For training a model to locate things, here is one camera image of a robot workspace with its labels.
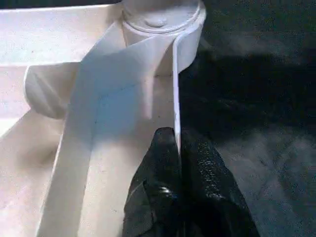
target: white plastic tray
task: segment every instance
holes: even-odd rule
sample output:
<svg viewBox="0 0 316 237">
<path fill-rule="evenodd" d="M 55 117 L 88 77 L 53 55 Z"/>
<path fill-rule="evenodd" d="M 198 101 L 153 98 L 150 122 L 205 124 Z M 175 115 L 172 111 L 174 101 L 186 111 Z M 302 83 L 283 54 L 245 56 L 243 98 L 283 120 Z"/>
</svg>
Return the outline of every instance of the white plastic tray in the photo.
<svg viewBox="0 0 316 237">
<path fill-rule="evenodd" d="M 39 33 L 40 39 L 37 39 L 38 32 L 33 36 L 25 33 L 30 25 L 22 23 L 23 31 L 5 40 L 18 35 L 26 37 L 27 42 L 39 40 L 39 46 L 32 49 L 23 40 L 17 40 L 12 50 L 22 47 L 21 55 L 0 56 L 0 62 L 8 62 L 2 66 L 31 66 L 27 67 L 24 89 L 32 107 L 0 140 L 0 148 L 7 151 L 8 159 L 8 165 L 4 162 L 1 167 L 1 182 L 11 179 L 3 199 L 17 200 L 15 206 L 23 206 L 21 210 L 26 213 L 25 219 L 19 222 L 20 228 L 3 218 L 1 225 L 10 228 L 1 228 L 1 231 L 3 236 L 33 236 L 35 233 L 39 237 L 119 236 L 130 180 L 155 130 L 174 127 L 180 148 L 178 73 L 195 57 L 205 9 L 185 30 L 158 36 L 134 31 L 128 24 L 122 24 L 121 18 L 115 21 L 121 16 L 119 4 L 30 12 L 32 10 L 22 10 L 17 18 L 12 17 L 13 23 L 17 23 L 16 19 L 26 21 L 35 14 L 42 22 L 31 20 L 30 25 L 35 29 L 48 28 L 48 32 Z M 11 14 L 16 12 L 5 11 L 0 18 L 7 19 Z M 106 32 L 99 35 L 101 39 L 91 49 L 93 40 L 101 32 L 100 26 Z M 88 37 L 90 33 L 86 31 L 89 30 L 96 33 Z M 58 31 L 57 35 L 63 40 L 56 43 L 55 34 L 50 31 Z M 42 41 L 54 46 L 49 47 L 47 55 L 41 54 Z M 80 45 L 82 48 L 76 51 L 70 46 L 72 41 L 75 49 Z M 54 78 L 62 78 L 52 72 L 69 62 L 72 62 L 71 70 L 77 69 L 76 81 L 72 90 L 60 94 L 63 85 L 69 87 L 69 80 L 59 83 Z M 68 69 L 65 67 L 65 75 L 72 75 Z M 65 117 L 54 120 L 46 116 Z M 17 143 L 23 144 L 22 152 L 20 148 L 12 149 Z M 50 149 L 42 152 L 43 147 Z M 39 186 L 34 203 L 12 195 L 25 190 L 23 196 L 31 197 L 33 189 L 27 188 L 28 180 L 40 180 L 39 174 L 32 170 L 27 173 L 28 179 L 20 179 L 20 170 L 15 163 L 10 163 L 12 157 L 19 162 L 29 162 L 24 154 L 35 157 L 34 167 L 40 166 L 43 160 L 50 161 L 44 171 L 38 170 L 44 173 L 40 185 L 32 182 Z M 53 167 L 50 157 L 55 157 Z M 8 167 L 12 167 L 12 173 L 5 174 Z M 19 185 L 11 190 L 14 183 Z M 16 218 L 17 209 L 7 210 L 1 214 Z"/>
</svg>

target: white plastic part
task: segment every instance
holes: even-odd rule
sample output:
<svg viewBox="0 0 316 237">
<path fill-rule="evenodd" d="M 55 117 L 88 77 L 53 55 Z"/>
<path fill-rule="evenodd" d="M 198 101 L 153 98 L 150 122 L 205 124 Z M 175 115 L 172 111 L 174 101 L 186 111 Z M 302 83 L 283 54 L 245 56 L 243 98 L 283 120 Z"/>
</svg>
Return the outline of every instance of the white plastic part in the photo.
<svg viewBox="0 0 316 237">
<path fill-rule="evenodd" d="M 167 35 L 129 35 L 117 21 L 83 59 L 39 237 L 119 236 L 130 180 L 154 131 L 174 127 L 180 150 L 178 73 L 194 60 L 204 19 L 202 7 L 192 24 Z M 157 73 L 165 62 L 173 76 Z"/>
<path fill-rule="evenodd" d="M 35 236 L 62 129 L 28 111 L 0 138 L 0 236 Z"/>
<path fill-rule="evenodd" d="M 63 120 L 30 110 L 27 68 L 80 62 L 120 15 L 120 4 L 0 10 L 1 237 L 36 235 L 63 131 Z"/>
<path fill-rule="evenodd" d="M 78 63 L 30 66 L 24 93 L 31 108 L 49 118 L 64 118 L 77 69 Z"/>
<path fill-rule="evenodd" d="M 21 208 L 3 212 L 1 224 L 9 229 L 1 236 L 33 236 L 39 218 L 39 237 L 119 236 L 128 186 L 154 131 L 174 127 L 180 149 L 177 76 L 195 57 L 205 8 L 198 2 L 197 15 L 191 14 L 183 25 L 174 23 L 172 32 L 166 30 L 172 22 L 168 17 L 146 18 L 146 28 L 164 31 L 157 34 L 131 27 L 122 21 L 121 10 L 118 4 L 0 12 L 3 31 L 11 26 L 11 34 L 0 35 L 0 45 L 9 50 L 0 53 L 0 67 L 21 65 L 25 70 L 30 65 L 24 85 L 32 111 L 3 137 L 7 142 L 0 140 L 0 147 L 9 149 L 7 160 L 28 161 L 32 154 L 44 159 L 41 148 L 46 143 L 56 146 L 65 122 L 50 183 L 48 165 L 43 180 L 30 170 L 28 179 L 17 181 L 12 191 L 25 190 L 23 196 L 32 197 L 38 185 L 36 202 L 16 199 L 10 192 L 3 198 Z M 51 134 L 50 124 L 55 123 L 58 128 Z M 23 145 L 14 151 L 16 141 Z M 7 177 L 19 175 L 17 163 L 3 164 L 1 170 L 12 171 Z M 40 183 L 28 186 L 28 180 Z M 24 219 L 17 219 L 18 228 L 13 221 L 17 212 L 25 212 Z"/>
<path fill-rule="evenodd" d="M 200 11 L 199 0 L 124 0 L 126 22 L 148 33 L 169 33 L 194 22 Z"/>
</svg>

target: dark fabric surface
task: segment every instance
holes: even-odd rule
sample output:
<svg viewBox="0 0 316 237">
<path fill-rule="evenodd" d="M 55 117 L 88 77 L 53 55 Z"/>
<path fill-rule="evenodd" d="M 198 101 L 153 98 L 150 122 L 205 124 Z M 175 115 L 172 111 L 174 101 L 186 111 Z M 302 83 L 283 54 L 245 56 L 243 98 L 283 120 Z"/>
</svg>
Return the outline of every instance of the dark fabric surface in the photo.
<svg viewBox="0 0 316 237">
<path fill-rule="evenodd" d="M 180 74 L 181 126 L 207 137 L 261 236 L 314 236 L 316 60 L 200 52 Z"/>
</svg>

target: white molded plastic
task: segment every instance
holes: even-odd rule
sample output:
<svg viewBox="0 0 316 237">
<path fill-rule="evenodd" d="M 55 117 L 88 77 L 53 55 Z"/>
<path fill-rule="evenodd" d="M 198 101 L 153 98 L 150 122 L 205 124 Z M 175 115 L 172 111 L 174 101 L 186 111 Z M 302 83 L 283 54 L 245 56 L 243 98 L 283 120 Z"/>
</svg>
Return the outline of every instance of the white molded plastic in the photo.
<svg viewBox="0 0 316 237">
<path fill-rule="evenodd" d="M 154 131 L 174 127 L 180 149 L 178 73 L 194 60 L 204 19 L 202 9 L 171 36 L 133 30 L 139 40 L 132 44 L 124 40 L 130 39 L 124 23 L 116 21 L 83 59 L 39 237 L 119 235 L 130 180 Z M 159 76 L 170 49 L 173 76 Z"/>
<path fill-rule="evenodd" d="M 19 124 L 30 125 L 26 136 L 37 133 L 36 127 L 40 125 L 41 133 L 34 136 L 40 139 L 42 133 L 51 131 L 41 127 L 40 121 L 48 121 L 44 123 L 48 127 L 53 121 L 60 126 L 65 123 L 37 236 L 119 236 L 128 186 L 154 131 L 163 126 L 174 127 L 180 149 L 178 73 L 194 60 L 205 20 L 205 8 L 200 1 L 181 2 L 190 2 L 192 10 L 183 24 L 168 16 L 147 15 L 144 26 L 149 30 L 145 31 L 132 27 L 132 20 L 123 20 L 120 4 L 111 8 L 17 11 L 21 13 L 17 16 L 21 21 L 27 22 L 33 13 L 42 19 L 42 22 L 29 20 L 30 25 L 13 20 L 14 33 L 0 43 L 7 46 L 17 36 L 26 39 L 25 42 L 16 40 L 11 46 L 14 53 L 23 46 L 19 55 L 0 54 L 3 65 L 6 62 L 9 65 L 30 64 L 24 89 L 32 111 Z M 198 8 L 192 7 L 196 2 Z M 115 9 L 114 13 L 110 13 L 110 9 Z M 6 16 L 14 19 L 6 14 L 0 13 L 0 19 L 6 20 Z M 109 22 L 115 19 L 118 20 L 110 25 Z M 25 31 L 34 30 L 32 26 L 48 29 L 48 32 L 39 34 L 39 38 L 36 34 L 28 35 Z M 101 31 L 105 33 L 89 51 L 91 42 L 96 40 L 94 33 L 101 32 L 100 26 L 104 27 Z M 89 29 L 94 32 L 87 32 L 85 38 L 85 31 Z M 61 40 L 75 36 L 73 47 L 64 49 L 71 45 L 70 41 L 65 45 L 61 41 L 54 43 L 55 34 L 63 36 Z M 31 41 L 39 42 L 39 45 L 34 46 Z M 52 46 L 56 54 L 51 48 L 45 49 L 43 42 Z M 13 132 L 22 132 L 23 128 L 24 125 L 17 125 L 6 137 Z M 54 136 L 49 135 L 52 139 L 48 140 L 56 145 L 60 133 L 61 127 Z M 26 139 L 22 134 L 15 137 L 19 141 Z M 0 140 L 0 147 L 2 145 L 6 143 Z M 25 143 L 26 152 L 29 152 L 29 145 Z M 41 189 L 43 192 L 46 185 L 47 182 Z M 35 208 L 35 215 L 29 216 L 36 221 L 40 215 L 38 202 Z M 27 232 L 21 230 L 19 236 L 31 236 L 31 230 L 33 227 Z"/>
</svg>

